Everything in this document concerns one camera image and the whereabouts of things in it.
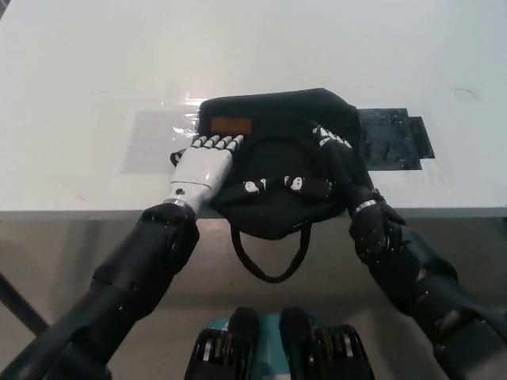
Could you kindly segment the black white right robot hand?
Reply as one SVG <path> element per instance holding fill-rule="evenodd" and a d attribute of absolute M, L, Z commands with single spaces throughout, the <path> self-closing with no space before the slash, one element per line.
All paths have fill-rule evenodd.
<path fill-rule="evenodd" d="M 278 214 L 338 211 L 373 184 L 349 141 L 306 118 L 262 118 L 240 148 L 230 182 L 242 203 Z"/>

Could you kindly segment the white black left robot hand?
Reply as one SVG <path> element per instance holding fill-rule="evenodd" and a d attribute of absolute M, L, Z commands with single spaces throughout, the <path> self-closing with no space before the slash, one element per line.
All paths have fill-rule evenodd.
<path fill-rule="evenodd" d="M 190 207 L 195 214 L 222 188 L 243 135 L 201 136 L 185 150 L 170 180 L 167 203 Z"/>

